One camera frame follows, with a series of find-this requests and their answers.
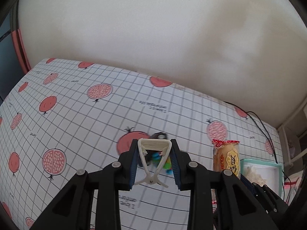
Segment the cream lace scrunchie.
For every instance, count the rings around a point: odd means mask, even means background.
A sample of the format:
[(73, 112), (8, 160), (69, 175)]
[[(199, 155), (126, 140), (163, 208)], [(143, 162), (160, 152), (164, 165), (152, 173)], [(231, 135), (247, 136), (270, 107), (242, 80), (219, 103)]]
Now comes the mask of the cream lace scrunchie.
[(251, 183), (257, 183), (260, 186), (266, 184), (266, 180), (257, 173), (253, 166), (246, 166), (243, 174)]

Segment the orange snack packet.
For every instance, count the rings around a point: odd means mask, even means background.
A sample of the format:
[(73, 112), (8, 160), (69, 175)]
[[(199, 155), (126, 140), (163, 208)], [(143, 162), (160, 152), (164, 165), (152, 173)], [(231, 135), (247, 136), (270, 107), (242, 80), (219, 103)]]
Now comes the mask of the orange snack packet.
[(218, 140), (213, 139), (213, 170), (230, 170), (239, 179), (241, 174), (239, 141), (237, 140)]

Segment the cream hair claw clip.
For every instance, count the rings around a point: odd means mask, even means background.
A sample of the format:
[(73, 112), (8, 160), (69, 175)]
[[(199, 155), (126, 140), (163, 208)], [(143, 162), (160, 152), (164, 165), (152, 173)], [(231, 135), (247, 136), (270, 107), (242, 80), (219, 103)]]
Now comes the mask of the cream hair claw clip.
[(135, 182), (135, 185), (146, 183), (168, 186), (159, 180), (159, 174), (164, 168), (172, 149), (172, 143), (166, 139), (139, 139), (137, 142), (140, 161), (145, 171), (145, 177)]

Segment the pink striped cloth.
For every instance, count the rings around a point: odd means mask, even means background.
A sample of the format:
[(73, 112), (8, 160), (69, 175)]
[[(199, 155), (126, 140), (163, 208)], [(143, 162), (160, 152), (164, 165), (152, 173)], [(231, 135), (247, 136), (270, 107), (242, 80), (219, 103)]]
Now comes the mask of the pink striped cloth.
[(301, 183), (302, 178), (301, 177), (295, 177), (291, 181), (287, 181), (284, 183), (284, 189), (285, 189), (285, 202), (289, 205), (292, 200), (294, 199), (299, 185)]

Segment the teal storage box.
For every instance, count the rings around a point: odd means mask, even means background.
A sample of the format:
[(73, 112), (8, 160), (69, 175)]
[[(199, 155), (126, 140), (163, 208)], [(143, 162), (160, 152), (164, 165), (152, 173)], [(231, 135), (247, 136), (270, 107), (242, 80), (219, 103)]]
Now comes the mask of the teal storage box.
[(266, 180), (266, 185), (279, 197), (283, 196), (283, 170), (281, 164), (255, 159), (242, 159), (240, 165), (242, 175), (246, 166), (253, 166), (257, 173)]

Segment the white wooden furniture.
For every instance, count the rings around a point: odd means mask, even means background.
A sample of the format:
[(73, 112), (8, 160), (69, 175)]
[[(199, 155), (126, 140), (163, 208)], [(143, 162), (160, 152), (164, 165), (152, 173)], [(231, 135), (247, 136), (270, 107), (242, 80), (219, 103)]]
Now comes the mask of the white wooden furniture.
[(306, 166), (306, 105), (295, 112), (278, 128), (284, 170), (290, 176)]

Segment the pomegranate grid tablecloth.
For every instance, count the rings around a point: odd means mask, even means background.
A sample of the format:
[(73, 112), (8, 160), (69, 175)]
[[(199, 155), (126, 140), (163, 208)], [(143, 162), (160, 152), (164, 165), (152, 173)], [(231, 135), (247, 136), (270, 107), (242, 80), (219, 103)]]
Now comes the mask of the pomegranate grid tablecloth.
[(1, 205), (28, 229), (78, 169), (98, 171), (157, 132), (208, 169), (214, 138), (238, 140), (241, 158), (283, 163), (274, 127), (213, 97), (125, 69), (45, 59), (1, 105)]

